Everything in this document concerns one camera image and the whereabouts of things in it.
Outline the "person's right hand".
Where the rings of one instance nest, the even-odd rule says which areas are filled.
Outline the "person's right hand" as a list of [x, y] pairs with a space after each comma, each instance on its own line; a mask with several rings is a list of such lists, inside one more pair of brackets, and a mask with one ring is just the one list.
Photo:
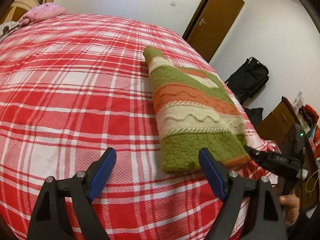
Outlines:
[[291, 226], [295, 224], [299, 216], [300, 199], [294, 194], [289, 194], [279, 197], [280, 205], [287, 208], [286, 215], [284, 217], [285, 225]]

